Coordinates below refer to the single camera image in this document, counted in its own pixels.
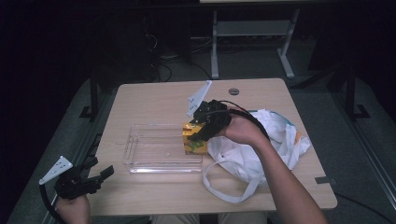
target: white bag handle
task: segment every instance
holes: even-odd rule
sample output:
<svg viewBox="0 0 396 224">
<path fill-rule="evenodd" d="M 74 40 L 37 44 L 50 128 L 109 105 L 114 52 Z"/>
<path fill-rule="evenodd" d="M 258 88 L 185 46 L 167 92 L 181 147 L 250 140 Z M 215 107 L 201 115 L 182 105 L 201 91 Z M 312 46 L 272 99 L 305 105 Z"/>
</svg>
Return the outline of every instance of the white bag handle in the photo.
<svg viewBox="0 0 396 224">
<path fill-rule="evenodd" d="M 262 175 L 258 175 L 257 177 L 254 177 L 250 180 L 250 182 L 248 183 L 247 189 L 245 190 L 244 194 L 241 197 L 237 197 L 237 196 L 232 196 L 229 194 L 225 194 L 223 192 L 220 192 L 214 188 L 212 188 L 210 186 L 210 182 L 207 179 L 207 173 L 209 172 L 209 169 L 216 165 L 216 164 L 220 164 L 223 162 L 231 162 L 234 163 L 238 166 L 240 166 L 237 162 L 234 161 L 216 161 L 213 162 L 212 164 L 206 166 L 206 168 L 204 169 L 203 172 L 203 180 L 204 180 L 204 185 L 206 186 L 206 188 L 213 193 L 214 195 L 218 196 L 219 198 L 221 198 L 222 200 L 229 202 L 229 203 L 241 203 L 242 201 L 246 200 L 247 198 L 249 198 L 250 196 L 253 195 L 253 193 L 256 191 L 256 188 L 259 186 L 259 183 L 261 181 Z"/>
</svg>

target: forearm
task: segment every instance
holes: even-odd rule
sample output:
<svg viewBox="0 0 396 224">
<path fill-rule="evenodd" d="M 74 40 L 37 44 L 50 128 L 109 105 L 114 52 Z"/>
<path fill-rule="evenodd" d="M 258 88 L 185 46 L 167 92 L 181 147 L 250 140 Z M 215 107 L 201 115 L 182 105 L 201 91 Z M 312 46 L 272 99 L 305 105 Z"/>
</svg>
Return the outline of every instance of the forearm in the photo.
<svg viewBox="0 0 396 224">
<path fill-rule="evenodd" d="M 327 223 L 317 203 L 280 159 L 271 143 L 261 138 L 253 146 L 262 161 L 276 209 L 285 223 Z"/>
</svg>

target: yellow object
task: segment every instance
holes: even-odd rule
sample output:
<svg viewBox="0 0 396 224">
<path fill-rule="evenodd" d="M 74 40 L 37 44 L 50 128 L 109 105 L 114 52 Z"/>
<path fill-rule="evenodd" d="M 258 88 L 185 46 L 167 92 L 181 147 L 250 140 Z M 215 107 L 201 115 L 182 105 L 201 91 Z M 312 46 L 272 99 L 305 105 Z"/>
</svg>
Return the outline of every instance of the yellow object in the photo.
<svg viewBox="0 0 396 224">
<path fill-rule="evenodd" d="M 207 154 L 207 142 L 199 140 L 196 142 L 187 139 L 188 136 L 198 133 L 204 127 L 203 124 L 198 123 L 184 123 L 183 124 L 183 143 L 184 150 L 187 155 L 205 155 Z"/>
</svg>

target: metal frame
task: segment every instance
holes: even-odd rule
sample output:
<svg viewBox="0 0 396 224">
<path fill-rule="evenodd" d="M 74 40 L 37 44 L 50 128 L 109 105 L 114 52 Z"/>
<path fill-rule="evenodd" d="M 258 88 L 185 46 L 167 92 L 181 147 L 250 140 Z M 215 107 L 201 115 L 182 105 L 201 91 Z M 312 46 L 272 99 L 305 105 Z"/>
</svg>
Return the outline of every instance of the metal frame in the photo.
<svg viewBox="0 0 396 224">
<path fill-rule="evenodd" d="M 213 12 L 213 36 L 211 52 L 212 78 L 219 79 L 218 63 L 218 36 L 237 36 L 237 35 L 284 35 L 285 43 L 277 53 L 287 78 L 294 78 L 287 52 L 294 28 L 298 19 L 300 9 L 295 9 L 290 21 L 218 21 L 218 13 Z"/>
<path fill-rule="evenodd" d="M 350 114 L 344 109 L 345 108 L 345 101 L 340 93 L 333 93 L 332 98 L 340 108 L 341 114 L 345 122 L 349 125 L 351 131 L 356 135 L 357 139 L 359 140 L 362 150 L 366 155 L 366 159 L 377 178 L 382 190 L 384 190 L 385 194 L 387 195 L 390 203 L 392 204 L 393 208 L 396 210 L 396 185 L 389 176 L 387 170 L 382 165 L 381 160 L 375 153 L 375 148 L 372 147 L 367 137 L 364 135 L 361 127 L 356 122 L 356 120 L 350 117 Z"/>
</svg>

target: human hand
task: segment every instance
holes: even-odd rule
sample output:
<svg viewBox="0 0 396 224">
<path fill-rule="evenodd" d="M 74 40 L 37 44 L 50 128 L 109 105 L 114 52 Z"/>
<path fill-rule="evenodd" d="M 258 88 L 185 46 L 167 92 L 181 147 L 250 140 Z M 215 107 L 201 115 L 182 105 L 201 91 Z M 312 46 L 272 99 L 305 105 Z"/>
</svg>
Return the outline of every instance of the human hand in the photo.
<svg viewBox="0 0 396 224">
<path fill-rule="evenodd" d="M 250 120 L 233 114 L 231 114 L 231 118 L 230 124 L 224 127 L 219 135 L 225 136 L 235 143 L 252 147 L 259 145 L 262 141 L 268 141 L 260 128 Z"/>
<path fill-rule="evenodd" d="M 67 224 L 91 224 L 91 206 L 87 195 L 73 200 L 59 198 L 56 203 L 59 215 Z"/>
</svg>

